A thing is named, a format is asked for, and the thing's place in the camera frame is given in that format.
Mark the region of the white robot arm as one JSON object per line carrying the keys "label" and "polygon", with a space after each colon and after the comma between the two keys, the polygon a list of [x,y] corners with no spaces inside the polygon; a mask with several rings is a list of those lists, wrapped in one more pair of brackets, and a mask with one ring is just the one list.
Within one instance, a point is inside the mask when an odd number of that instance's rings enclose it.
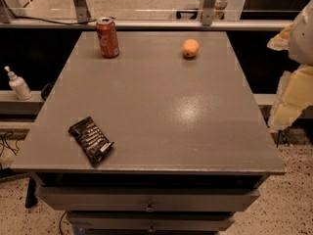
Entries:
{"label": "white robot arm", "polygon": [[273,132],[290,127],[313,104],[313,0],[295,20],[267,43],[269,49],[287,50],[299,63],[293,71],[284,71],[270,111],[268,126]]}

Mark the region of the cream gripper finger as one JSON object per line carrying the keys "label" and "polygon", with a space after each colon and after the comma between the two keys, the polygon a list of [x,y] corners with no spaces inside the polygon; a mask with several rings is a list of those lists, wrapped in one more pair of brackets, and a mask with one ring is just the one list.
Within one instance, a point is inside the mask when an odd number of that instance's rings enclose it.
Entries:
{"label": "cream gripper finger", "polygon": [[291,24],[283,28],[278,34],[272,37],[267,43],[267,47],[275,51],[288,50],[290,35]]}
{"label": "cream gripper finger", "polygon": [[270,111],[271,130],[290,127],[313,104],[313,66],[300,65],[297,70],[284,71]]}

